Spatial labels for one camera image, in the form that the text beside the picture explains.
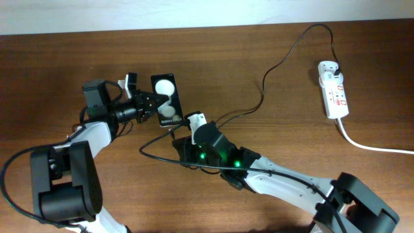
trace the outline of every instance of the wooden surface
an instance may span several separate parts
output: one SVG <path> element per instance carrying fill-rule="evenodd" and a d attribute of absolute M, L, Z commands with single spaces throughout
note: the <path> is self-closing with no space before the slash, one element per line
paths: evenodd
<path fill-rule="evenodd" d="M 264 72 L 310 24 L 85 32 L 0 37 L 0 164 L 13 153 L 60 141 L 85 105 L 84 82 L 172 72 L 185 113 L 217 120 L 260 98 Z M 355 141 L 414 150 L 414 20 L 328 23 L 345 77 Z M 263 106 L 223 127 L 237 146 L 317 177 L 348 172 L 400 216 L 396 232 L 414 229 L 414 157 L 356 148 L 324 113 L 317 64 L 332 60 L 328 33 L 310 31 L 269 74 Z M 312 216 L 267 195 L 231 188 L 218 175 L 154 161 L 140 145 L 164 133 L 156 117 L 103 149 L 95 163 L 104 206 L 133 232 L 248 232 L 307 226 Z M 189 135 L 182 129 L 177 136 Z M 148 148 L 178 159 L 171 140 Z M 28 155 L 6 176 L 10 195 L 32 211 Z M 58 232 L 19 215 L 0 199 L 0 232 Z"/>

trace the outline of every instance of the white circle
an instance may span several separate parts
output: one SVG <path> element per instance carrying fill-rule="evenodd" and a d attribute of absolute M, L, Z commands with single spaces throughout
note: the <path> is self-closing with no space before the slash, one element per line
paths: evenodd
<path fill-rule="evenodd" d="M 155 92 L 171 96 L 174 94 L 174 84 L 168 80 L 160 80 L 155 84 Z"/>
<path fill-rule="evenodd" d="M 175 108 L 173 106 L 165 106 L 161 109 L 161 114 L 164 117 L 171 118 L 175 114 Z"/>

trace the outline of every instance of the robotic arm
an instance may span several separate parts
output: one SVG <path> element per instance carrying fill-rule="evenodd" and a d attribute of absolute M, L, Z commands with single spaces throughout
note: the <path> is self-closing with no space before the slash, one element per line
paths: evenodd
<path fill-rule="evenodd" d="M 168 96 L 135 90 L 136 74 L 126 78 L 125 102 L 111 101 L 107 81 L 83 86 L 89 119 L 66 144 L 34 151 L 30 157 L 34 213 L 48 220 L 83 226 L 87 232 L 131 232 L 102 206 L 102 189 L 93 159 L 115 138 L 120 123 L 145 122 Z M 65 175 L 72 182 L 54 184 Z M 80 228 L 68 228 L 81 232 Z"/>
<path fill-rule="evenodd" d="M 173 141 L 180 160 L 210 166 L 236 168 L 257 168 L 295 177 L 319 189 L 339 213 L 347 232 L 392 232 L 399 221 L 398 215 L 355 176 L 342 173 L 337 180 L 311 177 L 279 166 L 268 158 L 246 148 L 232 144 L 215 126 L 207 123 L 200 112 L 187 115 L 190 121 L 189 137 Z M 246 188 L 259 194 L 268 194 L 295 205 L 314 215 L 309 232 L 341 232 L 340 225 L 332 212 L 332 206 L 312 188 L 294 179 L 269 173 L 248 170 L 221 170 L 221 177 L 231 186 Z M 340 213 L 346 205 L 355 202 L 347 210 L 347 216 Z"/>

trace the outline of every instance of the power strip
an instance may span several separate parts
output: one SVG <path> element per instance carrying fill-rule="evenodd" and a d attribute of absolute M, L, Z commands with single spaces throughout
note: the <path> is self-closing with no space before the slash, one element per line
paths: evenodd
<path fill-rule="evenodd" d="M 319 63 L 319 84 L 329 119 L 342 118 L 349 114 L 348 102 L 343 89 L 343 75 L 334 75 L 338 64 L 333 61 Z"/>
<path fill-rule="evenodd" d="M 408 150 L 396 150 L 396 149 L 384 149 L 374 148 L 370 146 L 363 146 L 350 139 L 343 128 L 341 118 L 349 114 L 348 101 L 345 97 L 345 90 L 343 88 L 343 75 L 340 72 L 335 75 L 339 65 L 333 61 L 322 61 L 318 65 L 319 70 L 319 84 L 322 88 L 323 101 L 325 102 L 326 115 L 329 119 L 335 119 L 338 124 L 342 135 L 352 145 L 373 151 L 383 151 L 392 153 L 407 153 L 414 155 L 414 151 Z"/>

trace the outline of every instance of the black cable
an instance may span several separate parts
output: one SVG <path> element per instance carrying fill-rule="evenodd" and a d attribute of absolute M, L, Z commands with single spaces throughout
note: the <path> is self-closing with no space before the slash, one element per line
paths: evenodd
<path fill-rule="evenodd" d="M 321 191 L 319 190 L 315 185 L 310 184 L 304 180 L 301 180 L 297 177 L 285 174 L 285 173 L 281 173 L 281 172 L 276 172 L 276 171 L 272 171 L 272 170 L 264 170 L 264 169 L 257 169 L 257 168 L 236 168 L 236 167 L 229 167 L 229 166 L 210 166 L 210 165 L 204 165 L 204 164 L 198 164 L 198 163 L 194 163 L 194 162 L 183 162 L 183 161 L 177 161 L 177 160 L 173 160 L 173 159 L 166 159 L 166 158 L 162 158 L 162 157 L 158 157 L 155 155 L 150 155 L 146 152 L 143 151 L 144 148 L 146 148 L 147 146 L 151 145 L 152 143 L 164 138 L 165 136 L 171 134 L 171 132 L 174 132 L 175 130 L 177 130 L 178 128 L 180 128 L 181 126 L 183 126 L 185 123 L 179 124 L 177 126 L 175 126 L 173 129 L 169 130 L 167 133 L 158 136 L 157 138 L 150 140 L 149 142 L 145 143 L 144 145 L 142 145 L 140 147 L 140 153 L 143 154 L 146 157 L 149 157 L 151 159 L 155 159 L 158 161 L 162 161 L 162 162 L 170 162 L 173 164 L 181 164 L 181 165 L 186 165 L 186 166 L 198 166 L 200 168 L 214 168 L 214 169 L 220 169 L 220 170 L 242 170 L 242 171 L 251 171 L 251 172 L 262 172 L 262 173 L 267 173 L 269 175 L 278 175 L 278 176 L 282 176 L 282 177 L 286 177 L 289 179 L 292 179 L 294 181 L 297 181 L 307 187 L 309 187 L 310 189 L 312 189 L 312 191 L 316 192 L 317 194 L 319 194 L 323 200 L 325 200 L 325 202 L 327 203 L 327 205 L 329 206 L 329 208 L 332 210 L 332 213 L 334 215 L 334 217 L 336 218 L 336 221 L 338 222 L 341 231 L 343 233 L 347 233 L 345 226 L 342 223 L 342 220 L 338 214 L 338 212 L 336 211 L 335 207 L 333 207 L 332 203 L 329 201 L 328 197 Z"/>
<path fill-rule="evenodd" d="M 85 230 L 85 228 L 83 226 L 81 226 L 81 225 L 65 224 L 65 223 L 60 223 L 60 222 L 57 222 L 57 221 L 48 220 L 48 219 L 45 219 L 44 217 L 37 216 L 37 215 L 35 215 L 33 213 L 30 213 L 30 212 L 24 210 L 23 208 L 21 208 L 20 206 L 18 206 L 10 198 L 10 196 L 9 196 L 9 194 L 7 192 L 6 183 L 5 183 L 5 175 L 6 175 L 7 168 L 11 165 L 11 163 L 15 159 L 17 159 L 18 157 L 24 155 L 25 153 L 31 152 L 31 151 L 42 150 L 42 149 L 45 149 L 45 148 L 50 148 L 50 147 L 54 147 L 54 146 L 59 146 L 59 145 L 62 145 L 62 144 L 66 144 L 66 143 L 70 142 L 74 137 L 76 137 L 79 133 L 81 133 L 84 129 L 85 128 L 82 126 L 82 128 L 80 130 L 78 130 L 77 132 L 75 132 L 73 135 L 71 135 L 70 137 L 68 137 L 63 142 L 58 142 L 58 143 L 54 143 L 54 144 L 47 144 L 47 145 L 42 145 L 42 146 L 34 146 L 34 147 L 31 147 L 31 148 L 24 149 L 24 150 L 22 150 L 20 152 L 17 152 L 13 156 L 11 156 L 11 158 L 9 158 L 5 162 L 5 165 L 3 165 L 3 168 L 1 169 L 1 173 L 0 173 L 0 186 L 1 186 L 1 193 L 5 197 L 5 199 L 8 202 L 8 204 L 10 204 L 10 206 L 12 206 L 20 214 L 23 214 L 26 217 L 29 217 L 29 218 L 32 218 L 34 220 L 40 221 L 42 223 L 48 223 L 48 224 L 54 225 L 55 227 L 70 227 L 70 228 L 80 228 L 81 231 L 84 231 Z"/>
<path fill-rule="evenodd" d="M 128 125 L 128 123 L 131 123 L 131 127 L 128 129 L 128 131 L 126 133 L 122 134 L 122 132 L 124 132 L 124 130 L 125 130 L 126 126 Z M 127 122 L 124 122 L 123 125 L 124 126 L 122 127 L 121 131 L 116 136 L 117 138 L 128 135 L 132 131 L 132 128 L 134 127 L 134 123 L 132 123 L 132 121 L 130 121 L 130 120 L 128 120 Z"/>
<path fill-rule="evenodd" d="M 256 105 L 256 107 L 255 108 L 253 108 L 253 110 L 251 110 L 251 111 L 247 111 L 246 113 L 241 113 L 241 114 L 238 114 L 238 115 L 236 115 L 236 116 L 233 116 L 232 118 L 230 118 L 230 119 L 228 119 L 228 120 L 226 120 L 225 122 L 223 122 L 219 127 L 217 127 L 217 129 L 220 129 L 223 125 L 225 125 L 225 124 L 227 124 L 229 121 L 232 121 L 232 120 L 234 120 L 234 119 L 236 119 L 236 118 L 239 118 L 239 117 L 242 117 L 242 116 L 245 116 L 245 115 L 248 115 L 248 114 L 251 114 L 251 113 L 254 113 L 254 112 L 256 112 L 259 108 L 260 108 L 260 106 L 261 106 L 261 104 L 263 103 L 263 100 L 265 99 L 265 80 L 266 80 L 266 76 L 267 76 L 267 74 L 270 72 L 270 71 L 273 71 L 276 67 L 278 67 L 278 66 L 280 66 L 283 62 L 285 62 L 286 61 L 286 59 L 289 57 L 289 55 L 290 55 L 290 53 L 293 51 L 293 49 L 296 47 L 296 45 L 299 43 L 299 41 L 305 36 L 305 34 L 310 30 L 310 29 L 312 29 L 313 27 L 317 27 L 317 26 L 321 26 L 321 27 L 324 27 L 324 28 L 326 28 L 328 31 L 329 31 L 329 33 L 331 34 L 331 50 L 332 50 L 332 55 L 334 56 L 334 58 L 335 58 L 335 61 L 337 62 L 337 64 L 338 64 L 338 68 L 337 68 L 337 70 L 335 71 L 335 75 L 338 75 L 339 73 L 341 73 L 341 68 L 340 68 L 340 64 L 339 64 L 339 61 L 338 61 L 338 58 L 336 57 L 336 55 L 335 55 L 335 51 L 334 51 L 334 35 L 333 35 L 333 33 L 332 33 L 332 30 L 327 26 L 327 25 L 324 25 L 324 24 L 322 24 L 322 23 L 317 23 L 317 24 L 314 24 L 314 25 L 311 25 L 309 28 L 307 28 L 303 33 L 302 33 L 302 35 L 299 37 L 299 39 L 295 42 L 295 44 L 293 44 L 293 46 L 292 46 L 292 48 L 289 50 L 289 52 L 286 54 L 286 56 L 278 63 L 278 64 L 276 64 L 275 66 L 273 66 L 272 68 L 270 68 L 266 73 L 265 73 L 265 75 L 264 75 L 264 77 L 263 77 L 263 81 L 262 81 L 262 91 L 261 91 L 261 98 L 260 98 L 260 102 L 259 102 L 259 104 L 257 104 Z"/>
<path fill-rule="evenodd" d="M 221 171 L 218 171 L 218 172 L 209 172 L 209 171 L 205 170 L 204 168 L 200 168 L 200 170 L 202 172 L 204 172 L 204 173 L 207 173 L 208 175 L 217 175 L 217 174 L 219 174 L 221 172 Z"/>

